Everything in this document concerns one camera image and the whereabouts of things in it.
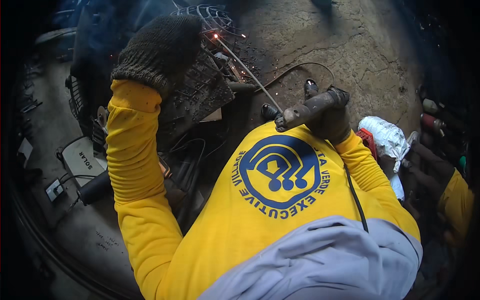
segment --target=red plastic crate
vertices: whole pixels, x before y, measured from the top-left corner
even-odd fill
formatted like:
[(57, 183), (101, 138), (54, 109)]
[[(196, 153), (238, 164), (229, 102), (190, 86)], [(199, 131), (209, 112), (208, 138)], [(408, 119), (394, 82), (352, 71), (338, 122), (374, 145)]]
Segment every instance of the red plastic crate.
[(373, 134), (371, 134), (370, 131), (366, 130), (365, 128), (361, 128), (355, 134), (363, 140), (363, 144), (370, 149), (373, 158), (377, 160), (377, 148), (375, 147), (375, 142), (373, 141)]

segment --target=hand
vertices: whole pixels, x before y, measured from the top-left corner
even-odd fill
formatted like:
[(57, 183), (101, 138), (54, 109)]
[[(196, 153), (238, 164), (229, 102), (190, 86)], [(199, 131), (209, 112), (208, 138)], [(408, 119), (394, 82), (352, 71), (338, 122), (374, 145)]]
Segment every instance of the hand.
[(333, 146), (346, 140), (351, 131), (350, 117), (346, 107), (328, 108), (305, 125), (314, 136), (328, 140)]
[(140, 82), (165, 99), (195, 62), (201, 30), (202, 21), (197, 16), (156, 17), (122, 50), (111, 79)]

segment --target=person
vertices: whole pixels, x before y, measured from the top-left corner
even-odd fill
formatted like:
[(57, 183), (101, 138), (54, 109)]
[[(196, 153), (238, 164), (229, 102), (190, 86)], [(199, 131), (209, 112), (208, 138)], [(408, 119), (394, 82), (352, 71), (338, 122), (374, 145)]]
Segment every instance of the person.
[[(182, 236), (165, 198), (157, 118), (194, 62), (200, 32), (196, 17), (157, 17), (129, 41), (111, 74), (108, 172), (143, 296), (405, 297), (422, 259), (419, 229), (345, 108), (284, 133), (274, 122), (252, 130)], [(311, 88), (305, 94), (315, 96)], [(270, 119), (278, 114), (262, 110)]]
[(444, 233), (445, 240), (453, 247), (461, 246), (467, 235), (472, 215), (474, 199), (472, 190), (468, 188), (455, 167), (420, 143), (418, 132), (412, 132), (408, 137), (408, 143), (413, 153), (426, 161), (438, 174), (438, 178), (425, 174), (408, 159), (402, 160), (402, 166), (413, 174), (417, 182), (426, 187), (436, 202), (438, 213), (450, 227)]

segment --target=shoe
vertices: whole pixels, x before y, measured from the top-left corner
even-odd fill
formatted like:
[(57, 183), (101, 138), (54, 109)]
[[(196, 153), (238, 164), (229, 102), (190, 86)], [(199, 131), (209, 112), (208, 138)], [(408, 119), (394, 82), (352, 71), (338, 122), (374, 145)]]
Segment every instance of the shoe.
[(309, 78), (305, 80), (303, 84), (303, 92), (305, 94), (305, 100), (312, 98), (313, 96), (318, 94), (318, 86), (315, 80)]
[(277, 116), (281, 116), (280, 112), (275, 106), (267, 103), (262, 105), (260, 112), (265, 119), (265, 122), (274, 121)]
[(407, 143), (412, 147), (414, 143), (416, 143), (420, 138), (420, 134), (418, 131), (412, 131), (412, 133), (407, 138)]
[(406, 159), (402, 159), (402, 167), (404, 167), (404, 168), (410, 168), (411, 166), (412, 166), (411, 161), (406, 160)]

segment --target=black cylinder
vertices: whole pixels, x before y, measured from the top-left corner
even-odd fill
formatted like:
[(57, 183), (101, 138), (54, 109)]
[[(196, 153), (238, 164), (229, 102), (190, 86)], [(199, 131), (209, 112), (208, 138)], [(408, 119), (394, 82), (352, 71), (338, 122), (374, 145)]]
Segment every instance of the black cylinder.
[(86, 185), (77, 190), (80, 201), (86, 206), (92, 204), (112, 192), (108, 170), (90, 180)]

